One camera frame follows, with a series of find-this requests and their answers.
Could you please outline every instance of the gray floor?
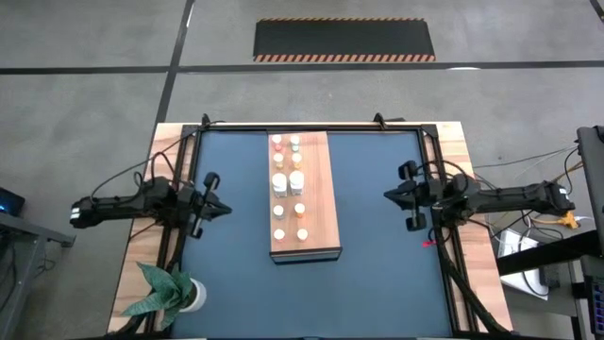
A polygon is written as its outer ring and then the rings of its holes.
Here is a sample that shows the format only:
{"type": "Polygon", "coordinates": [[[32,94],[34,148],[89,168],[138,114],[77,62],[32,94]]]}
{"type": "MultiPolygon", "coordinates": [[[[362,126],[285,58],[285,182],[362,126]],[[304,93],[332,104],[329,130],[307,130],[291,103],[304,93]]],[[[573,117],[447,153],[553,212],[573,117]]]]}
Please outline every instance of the gray floor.
{"type": "MultiPolygon", "coordinates": [[[[0,67],[167,65],[184,0],[0,0],[0,67]]],[[[587,0],[198,0],[181,64],[250,63],[253,24],[276,16],[418,16],[440,61],[604,60],[604,25],[587,0]]],[[[70,205],[147,152],[165,75],[0,76],[0,186],[25,216],[77,234],[51,247],[58,266],[35,282],[17,339],[104,333],[127,222],[73,230],[70,205]]],[[[602,124],[604,69],[180,75],[168,122],[462,121],[474,164],[571,145],[602,124]]],[[[562,158],[480,171],[505,186],[552,178],[562,158]]],[[[581,171],[578,214],[591,215],[581,171]]],[[[120,178],[104,193],[128,193],[120,178]]],[[[585,223],[581,230],[594,226],[585,223]]],[[[560,229],[566,235],[573,232],[560,229]]],[[[521,310],[525,334],[570,338],[568,318],[521,310]]]]}

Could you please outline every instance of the black cable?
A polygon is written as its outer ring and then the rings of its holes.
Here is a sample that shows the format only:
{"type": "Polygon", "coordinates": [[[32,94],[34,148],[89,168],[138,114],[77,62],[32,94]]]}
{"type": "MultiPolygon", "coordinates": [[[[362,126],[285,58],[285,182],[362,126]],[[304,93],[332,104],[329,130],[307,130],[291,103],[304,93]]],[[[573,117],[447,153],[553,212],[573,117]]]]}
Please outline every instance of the black cable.
{"type": "MultiPolygon", "coordinates": [[[[518,241],[518,252],[522,251],[522,241],[524,240],[525,237],[527,237],[527,234],[529,233],[529,231],[530,231],[530,228],[527,228],[520,234],[520,240],[518,241]]],[[[524,280],[525,284],[527,285],[528,289],[532,292],[532,294],[534,294],[538,297],[547,297],[547,294],[541,294],[541,293],[535,291],[535,289],[530,285],[529,279],[527,279],[526,271],[521,272],[521,275],[522,275],[522,279],[524,280]]]]}
{"type": "Polygon", "coordinates": [[[492,184],[491,181],[487,180],[483,176],[481,176],[481,175],[479,175],[477,173],[474,173],[474,176],[476,176],[479,179],[479,180],[477,180],[477,182],[483,182],[483,183],[485,183],[489,187],[489,189],[493,189],[493,190],[497,189],[496,185],[492,184]]]}
{"type": "Polygon", "coordinates": [[[9,278],[8,272],[10,271],[11,268],[12,268],[12,266],[9,264],[7,267],[7,270],[4,272],[4,275],[2,276],[2,280],[0,280],[0,287],[2,287],[4,285],[4,282],[6,282],[7,279],[9,278]]]}
{"type": "Polygon", "coordinates": [[[556,237],[552,236],[551,234],[548,234],[548,233],[544,232],[544,230],[551,231],[551,232],[556,232],[558,234],[558,240],[563,240],[564,239],[564,235],[559,230],[555,230],[555,229],[552,229],[552,228],[544,228],[544,227],[534,227],[534,228],[537,231],[541,232],[543,235],[547,236],[547,237],[556,238],[556,237]]]}
{"type": "Polygon", "coordinates": [[[563,152],[566,149],[568,149],[568,147],[560,149],[560,150],[556,150],[556,151],[547,152],[547,153],[542,154],[542,155],[527,157],[527,158],[524,158],[524,159],[518,160],[518,161],[507,161],[507,162],[503,162],[503,163],[499,163],[499,164],[485,164],[485,165],[474,166],[474,168],[475,169],[480,169],[480,168],[486,168],[486,167],[505,166],[505,165],[516,164],[516,163],[519,163],[519,162],[526,162],[526,161],[542,158],[542,157],[545,157],[545,156],[553,155],[553,154],[556,154],[556,153],[559,153],[559,152],[563,152]]]}
{"type": "Polygon", "coordinates": [[[484,223],[484,222],[480,222],[480,221],[477,221],[477,220],[472,219],[472,218],[468,218],[468,221],[470,221],[470,222],[472,222],[472,223],[476,223],[476,224],[478,224],[479,226],[482,226],[482,227],[486,228],[488,231],[491,231],[491,227],[489,227],[489,225],[487,225],[487,224],[486,224],[486,223],[484,223]]]}
{"type": "Polygon", "coordinates": [[[12,285],[10,286],[10,289],[8,290],[7,297],[5,297],[4,301],[2,301],[2,304],[0,305],[0,314],[4,311],[5,307],[7,307],[8,301],[12,297],[12,294],[14,293],[15,288],[17,286],[17,251],[15,250],[14,241],[12,241],[11,250],[12,250],[12,260],[11,260],[9,268],[7,269],[6,275],[8,275],[9,270],[12,271],[12,285]]]}
{"type": "Polygon", "coordinates": [[[103,186],[105,186],[107,183],[111,182],[114,179],[117,179],[118,177],[120,177],[121,175],[125,174],[126,172],[136,168],[137,166],[141,166],[149,161],[152,161],[154,158],[156,158],[159,153],[164,153],[166,151],[168,151],[170,148],[172,148],[174,145],[177,145],[178,143],[184,141],[185,139],[189,138],[190,136],[192,136],[194,133],[196,133],[198,131],[198,129],[195,129],[193,131],[191,131],[190,133],[187,133],[186,135],[182,136],[180,139],[178,139],[177,141],[175,141],[174,143],[166,146],[164,149],[162,149],[159,152],[156,152],[153,156],[149,157],[148,159],[144,160],[144,161],[139,161],[134,165],[128,166],[128,168],[118,172],[117,174],[111,176],[110,178],[107,178],[106,180],[104,180],[103,182],[101,182],[96,188],[94,188],[94,190],[92,190],[91,195],[90,195],[90,201],[92,203],[94,203],[94,194],[96,194],[97,191],[99,191],[99,189],[101,189],[103,186]]]}
{"type": "MultiPolygon", "coordinates": [[[[527,214],[525,215],[525,217],[528,217],[528,221],[530,221],[530,216],[529,216],[529,213],[527,213],[527,214]]],[[[525,224],[525,226],[527,226],[527,228],[531,228],[530,223],[528,223],[528,222],[527,222],[527,219],[526,219],[526,218],[524,218],[524,217],[522,218],[522,223],[524,223],[524,224],[525,224]]]]}
{"type": "Polygon", "coordinates": [[[174,176],[176,174],[176,171],[174,170],[174,166],[172,165],[170,160],[168,160],[168,156],[166,156],[166,154],[163,151],[160,151],[160,152],[157,152],[155,155],[153,155],[153,157],[151,158],[151,179],[155,178],[155,161],[159,156],[162,156],[166,160],[166,163],[168,163],[168,167],[170,168],[170,171],[172,172],[172,176],[174,176]]]}
{"type": "Polygon", "coordinates": [[[44,248],[44,258],[42,259],[42,264],[38,265],[39,272],[36,273],[36,276],[34,276],[34,279],[38,278],[40,275],[44,274],[47,271],[53,270],[55,268],[55,265],[57,265],[57,262],[55,262],[53,260],[48,260],[47,255],[46,255],[46,247],[45,247],[44,248]]]}
{"type": "Polygon", "coordinates": [[[132,179],[134,179],[134,184],[136,184],[136,186],[141,189],[141,186],[143,186],[144,182],[143,174],[138,171],[135,171],[134,174],[132,174],[132,179]]]}
{"type": "Polygon", "coordinates": [[[460,173],[463,175],[463,179],[464,179],[463,188],[460,190],[458,197],[463,196],[463,193],[465,192],[465,190],[470,186],[470,179],[468,179],[467,173],[453,161],[447,161],[447,160],[427,161],[427,162],[423,163],[422,165],[418,166],[417,170],[419,171],[420,169],[424,168],[426,165],[430,165],[430,164],[435,164],[436,166],[439,166],[439,165],[441,165],[441,164],[439,164],[439,162],[453,166],[454,168],[458,169],[460,171],[460,173]]]}
{"type": "MultiPolygon", "coordinates": [[[[430,242],[436,242],[436,239],[434,237],[434,232],[436,231],[436,229],[434,227],[430,228],[430,230],[428,230],[428,240],[430,242]]],[[[453,232],[451,230],[449,230],[449,233],[446,235],[445,239],[443,240],[443,242],[448,242],[451,239],[451,235],[453,234],[453,232]]]]}
{"type": "MultiPolygon", "coordinates": [[[[439,176],[441,175],[441,174],[438,173],[438,171],[430,171],[430,172],[428,172],[428,174],[433,179],[434,179],[434,177],[432,175],[439,175],[439,176]]],[[[445,173],[445,175],[446,175],[447,179],[452,179],[453,178],[453,174],[445,173]]]]}
{"type": "Polygon", "coordinates": [[[570,180],[570,176],[568,175],[568,159],[570,159],[570,156],[572,154],[574,154],[575,152],[577,152],[579,150],[579,148],[574,149],[573,151],[571,151],[568,155],[566,155],[566,158],[564,159],[564,175],[566,176],[566,179],[568,179],[568,194],[571,195],[573,193],[573,181],[570,180]]]}
{"type": "Polygon", "coordinates": [[[520,217],[518,217],[517,219],[515,219],[513,222],[511,222],[508,226],[506,226],[505,228],[501,229],[500,231],[496,232],[495,234],[493,234],[493,236],[491,236],[491,239],[499,236],[503,231],[508,230],[509,228],[513,227],[513,225],[516,224],[516,222],[520,221],[521,219],[524,219],[525,217],[527,217],[530,213],[532,213],[533,211],[528,211],[526,213],[521,213],[520,217]]]}
{"type": "Polygon", "coordinates": [[[151,227],[157,225],[158,222],[153,222],[152,224],[148,225],[147,227],[144,227],[143,229],[140,229],[139,231],[133,233],[132,235],[130,235],[130,237],[128,237],[128,242],[132,241],[133,238],[137,237],[138,235],[142,234],[143,232],[151,229],[151,227]]]}
{"type": "Polygon", "coordinates": [[[442,260],[442,266],[448,276],[457,284],[458,288],[463,295],[465,301],[472,307],[478,319],[482,321],[482,324],[489,333],[504,333],[509,334],[510,332],[501,326],[497,320],[489,313],[484,307],[480,299],[476,296],[470,284],[460,274],[457,266],[451,261],[448,252],[445,247],[445,241],[442,239],[442,234],[439,232],[436,235],[436,246],[438,248],[439,257],[442,260]]]}

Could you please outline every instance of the floor mat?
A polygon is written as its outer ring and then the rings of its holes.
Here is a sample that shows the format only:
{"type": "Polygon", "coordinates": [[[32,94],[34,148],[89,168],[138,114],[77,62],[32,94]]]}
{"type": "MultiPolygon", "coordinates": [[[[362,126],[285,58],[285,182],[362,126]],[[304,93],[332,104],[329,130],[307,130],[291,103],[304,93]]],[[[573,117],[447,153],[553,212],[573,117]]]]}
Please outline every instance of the floor mat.
{"type": "Polygon", "coordinates": [[[267,18],[256,23],[256,62],[435,60],[422,18],[267,18]]]}

